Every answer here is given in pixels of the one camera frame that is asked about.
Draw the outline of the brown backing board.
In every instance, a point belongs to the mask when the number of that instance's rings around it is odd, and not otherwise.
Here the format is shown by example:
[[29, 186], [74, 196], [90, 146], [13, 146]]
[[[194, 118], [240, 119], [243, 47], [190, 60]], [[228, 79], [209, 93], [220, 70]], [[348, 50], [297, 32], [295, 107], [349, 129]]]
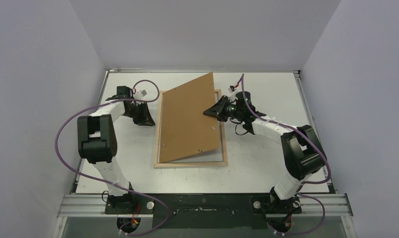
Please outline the brown backing board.
[[203, 114], [216, 103], [213, 74], [207, 73], [162, 93], [161, 163], [216, 150], [221, 145], [219, 123]]

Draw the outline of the light wooden picture frame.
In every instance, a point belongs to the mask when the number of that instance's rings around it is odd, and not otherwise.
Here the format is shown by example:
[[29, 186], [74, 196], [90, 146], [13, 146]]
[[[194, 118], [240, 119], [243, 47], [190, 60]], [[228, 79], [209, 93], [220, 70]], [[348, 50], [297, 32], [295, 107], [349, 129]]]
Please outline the light wooden picture frame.
[[222, 122], [218, 122], [220, 139], [221, 139], [221, 153], [217, 155], [222, 156], [221, 161], [201, 161], [201, 162], [171, 162], [171, 163], [160, 163], [160, 133], [161, 133], [161, 115], [163, 106], [163, 93], [165, 90], [159, 92], [159, 106], [158, 106], [158, 118], [156, 122], [156, 136], [155, 136], [155, 154], [154, 154], [154, 169], [182, 169], [182, 168], [206, 168], [206, 167], [225, 167], [228, 165], [228, 154], [225, 137], [225, 126]]

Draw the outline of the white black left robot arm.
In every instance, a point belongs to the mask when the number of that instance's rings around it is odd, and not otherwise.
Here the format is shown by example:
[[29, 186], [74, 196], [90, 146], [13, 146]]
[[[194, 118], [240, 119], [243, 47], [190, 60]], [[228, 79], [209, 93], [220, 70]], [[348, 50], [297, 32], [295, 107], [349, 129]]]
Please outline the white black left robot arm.
[[155, 126], [148, 105], [144, 102], [145, 90], [119, 86], [116, 94], [107, 103], [88, 116], [77, 119], [78, 152], [106, 180], [108, 209], [122, 213], [137, 211], [139, 203], [132, 193], [133, 187], [116, 159], [117, 138], [114, 122], [119, 117], [128, 117], [138, 126]]

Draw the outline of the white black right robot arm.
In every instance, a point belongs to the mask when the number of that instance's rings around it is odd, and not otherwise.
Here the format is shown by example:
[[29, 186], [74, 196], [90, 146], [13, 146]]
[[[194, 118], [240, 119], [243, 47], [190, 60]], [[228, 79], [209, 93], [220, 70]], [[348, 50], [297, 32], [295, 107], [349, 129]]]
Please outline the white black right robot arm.
[[221, 122], [235, 119], [246, 132], [281, 145], [285, 171], [269, 193], [269, 209], [274, 212], [292, 207], [301, 187], [309, 182], [308, 178], [327, 167], [326, 155], [313, 127], [276, 122], [255, 109], [248, 92], [237, 93], [234, 100], [222, 96], [203, 114]]

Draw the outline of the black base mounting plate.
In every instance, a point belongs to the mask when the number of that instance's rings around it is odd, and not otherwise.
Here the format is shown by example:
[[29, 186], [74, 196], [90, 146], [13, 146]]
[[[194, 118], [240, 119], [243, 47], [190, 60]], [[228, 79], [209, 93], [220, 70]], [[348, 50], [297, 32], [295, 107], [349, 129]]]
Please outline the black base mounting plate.
[[117, 225], [132, 232], [148, 218], [160, 229], [266, 229], [289, 227], [302, 212], [298, 197], [276, 201], [268, 193], [150, 194], [109, 196], [104, 213], [117, 215]]

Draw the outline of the aluminium front rail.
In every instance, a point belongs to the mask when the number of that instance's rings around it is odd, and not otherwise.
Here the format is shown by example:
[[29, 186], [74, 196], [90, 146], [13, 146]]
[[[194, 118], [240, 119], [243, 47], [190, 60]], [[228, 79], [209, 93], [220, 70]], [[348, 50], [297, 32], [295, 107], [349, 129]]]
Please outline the aluminium front rail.
[[[346, 194], [312, 194], [325, 207], [325, 216], [352, 216], [352, 210]], [[301, 197], [302, 212], [297, 216], [319, 217], [322, 215], [321, 205], [311, 199]], [[58, 217], [130, 217], [131, 214], [107, 214], [106, 203], [100, 194], [68, 194], [62, 199]]]

